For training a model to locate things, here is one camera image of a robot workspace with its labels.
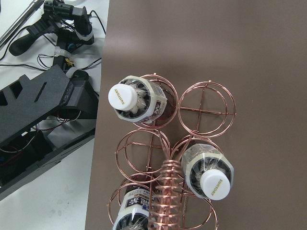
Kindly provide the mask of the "tea bottle white cap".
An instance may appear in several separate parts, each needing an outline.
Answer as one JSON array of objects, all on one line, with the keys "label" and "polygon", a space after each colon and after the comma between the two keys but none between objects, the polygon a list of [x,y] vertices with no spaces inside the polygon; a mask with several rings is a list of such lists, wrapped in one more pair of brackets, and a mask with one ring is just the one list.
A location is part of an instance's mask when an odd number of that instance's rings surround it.
[{"label": "tea bottle white cap", "polygon": [[108,101],[116,115],[143,128],[163,127],[176,115],[178,95],[165,78],[127,76],[112,86]]}]

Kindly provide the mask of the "copper wire bottle basket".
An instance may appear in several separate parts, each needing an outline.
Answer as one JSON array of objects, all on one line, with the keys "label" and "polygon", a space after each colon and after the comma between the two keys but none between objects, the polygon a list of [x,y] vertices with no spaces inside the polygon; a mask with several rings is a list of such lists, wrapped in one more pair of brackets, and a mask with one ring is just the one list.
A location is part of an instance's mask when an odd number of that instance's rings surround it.
[{"label": "copper wire bottle basket", "polygon": [[115,157],[124,180],[109,203],[118,201],[119,209],[129,185],[145,186],[157,201],[149,198],[148,230],[204,230],[219,228],[213,201],[199,198],[185,182],[181,159],[195,143],[222,150],[213,138],[222,135],[233,123],[235,101],[221,84],[204,81],[190,86],[179,96],[177,112],[165,126],[136,129],[118,143]]}]

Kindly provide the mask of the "tea bottle in basket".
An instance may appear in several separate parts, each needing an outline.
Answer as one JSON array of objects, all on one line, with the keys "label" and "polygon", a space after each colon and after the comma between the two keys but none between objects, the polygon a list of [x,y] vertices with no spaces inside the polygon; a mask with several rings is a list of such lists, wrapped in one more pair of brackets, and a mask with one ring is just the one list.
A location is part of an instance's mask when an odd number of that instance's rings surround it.
[{"label": "tea bottle in basket", "polygon": [[195,143],[185,150],[181,159],[185,182],[199,198],[222,200],[231,190],[234,168],[217,148]]}]

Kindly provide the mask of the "tea bottle lying low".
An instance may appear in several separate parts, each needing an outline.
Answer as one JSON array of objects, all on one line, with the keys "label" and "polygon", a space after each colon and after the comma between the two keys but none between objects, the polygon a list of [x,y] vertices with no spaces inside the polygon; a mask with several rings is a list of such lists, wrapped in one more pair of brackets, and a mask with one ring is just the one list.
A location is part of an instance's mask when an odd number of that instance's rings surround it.
[{"label": "tea bottle lying low", "polygon": [[113,225],[113,230],[147,230],[149,217],[149,198],[157,201],[157,189],[152,194],[148,188],[149,183],[142,185],[129,185],[126,188],[118,216]]}]

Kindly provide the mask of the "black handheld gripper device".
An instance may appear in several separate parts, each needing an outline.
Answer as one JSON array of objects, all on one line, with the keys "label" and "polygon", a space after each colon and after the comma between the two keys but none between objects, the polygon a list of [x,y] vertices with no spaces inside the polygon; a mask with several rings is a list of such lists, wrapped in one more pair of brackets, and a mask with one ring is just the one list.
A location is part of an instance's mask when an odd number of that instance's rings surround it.
[{"label": "black handheld gripper device", "polygon": [[9,46],[13,56],[26,52],[33,43],[45,34],[60,37],[68,33],[68,43],[91,45],[94,43],[93,27],[85,7],[79,8],[59,0],[45,1],[41,18],[27,27],[28,34],[18,38]]}]

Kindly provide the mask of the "black foam equipment case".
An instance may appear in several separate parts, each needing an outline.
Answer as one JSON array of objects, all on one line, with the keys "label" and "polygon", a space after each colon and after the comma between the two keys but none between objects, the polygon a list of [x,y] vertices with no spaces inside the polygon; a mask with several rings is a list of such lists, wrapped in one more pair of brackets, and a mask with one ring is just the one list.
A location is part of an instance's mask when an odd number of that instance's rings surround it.
[{"label": "black foam equipment case", "polygon": [[98,97],[86,71],[53,66],[0,92],[0,196],[6,198],[94,138]]}]

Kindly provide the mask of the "metal tripod pole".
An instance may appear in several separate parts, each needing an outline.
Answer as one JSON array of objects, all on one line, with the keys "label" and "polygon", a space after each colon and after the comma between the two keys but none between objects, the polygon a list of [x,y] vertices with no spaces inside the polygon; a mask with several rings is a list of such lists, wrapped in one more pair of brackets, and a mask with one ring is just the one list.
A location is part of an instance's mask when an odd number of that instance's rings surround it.
[{"label": "metal tripod pole", "polygon": [[33,0],[29,6],[22,12],[16,21],[7,29],[7,31],[0,37],[0,48],[2,49],[12,36],[17,33],[22,25],[40,8],[44,3],[43,0]]}]

